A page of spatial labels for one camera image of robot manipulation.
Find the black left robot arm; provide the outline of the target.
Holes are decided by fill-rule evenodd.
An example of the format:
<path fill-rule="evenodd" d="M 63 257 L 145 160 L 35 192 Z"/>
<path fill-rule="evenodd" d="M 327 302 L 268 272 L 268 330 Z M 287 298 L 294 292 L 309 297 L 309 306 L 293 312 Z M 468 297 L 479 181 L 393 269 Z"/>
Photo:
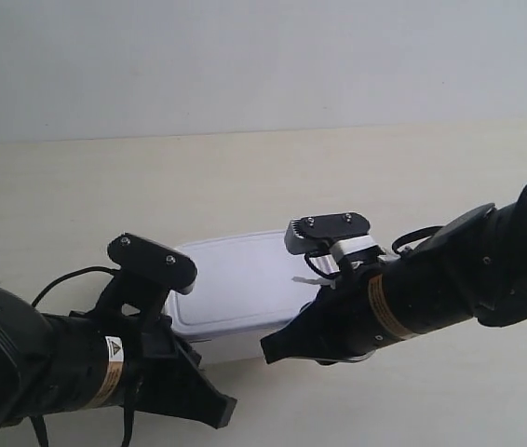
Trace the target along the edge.
<path fill-rule="evenodd" d="M 92 310 L 60 316 L 0 288 L 0 429 L 30 419 L 47 445 L 47 415 L 114 406 L 124 441 L 139 412 L 227 426 L 236 401 L 173 332 L 161 312 L 168 292 L 121 272 Z"/>

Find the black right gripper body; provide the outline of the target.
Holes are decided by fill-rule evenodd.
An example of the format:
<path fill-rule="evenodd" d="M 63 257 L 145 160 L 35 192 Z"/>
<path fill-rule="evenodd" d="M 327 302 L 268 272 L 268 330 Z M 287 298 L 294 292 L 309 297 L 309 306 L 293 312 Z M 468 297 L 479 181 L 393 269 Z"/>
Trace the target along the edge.
<path fill-rule="evenodd" d="M 369 303 L 368 283 L 381 267 L 360 267 L 353 280 L 323 286 L 314 300 L 302 306 L 304 353 L 319 365 L 358 363 L 385 347 L 385 331 Z"/>

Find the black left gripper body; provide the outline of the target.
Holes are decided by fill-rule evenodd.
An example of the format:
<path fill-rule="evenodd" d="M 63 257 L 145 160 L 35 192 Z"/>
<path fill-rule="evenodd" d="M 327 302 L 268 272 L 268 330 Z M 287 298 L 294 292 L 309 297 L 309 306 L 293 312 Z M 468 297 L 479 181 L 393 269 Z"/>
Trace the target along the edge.
<path fill-rule="evenodd" d="M 133 413 L 144 376 L 157 362 L 191 362 L 198 368 L 201 361 L 162 313 L 171 291 L 135 274 L 115 274 L 95 306 L 95 319 L 121 340 L 124 367 L 117 392 Z"/>

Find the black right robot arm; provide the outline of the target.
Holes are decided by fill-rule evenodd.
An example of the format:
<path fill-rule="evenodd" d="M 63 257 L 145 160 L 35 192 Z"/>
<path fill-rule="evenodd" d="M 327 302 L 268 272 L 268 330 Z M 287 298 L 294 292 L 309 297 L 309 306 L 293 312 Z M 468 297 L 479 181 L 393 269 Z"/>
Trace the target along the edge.
<path fill-rule="evenodd" d="M 286 326 L 262 339 L 267 363 L 356 363 L 471 319 L 490 328 L 527 319 L 527 184 L 503 208 L 478 206 L 390 249 L 370 232 L 355 212 L 291 221 L 287 251 L 308 264 L 330 257 L 337 268 Z"/>

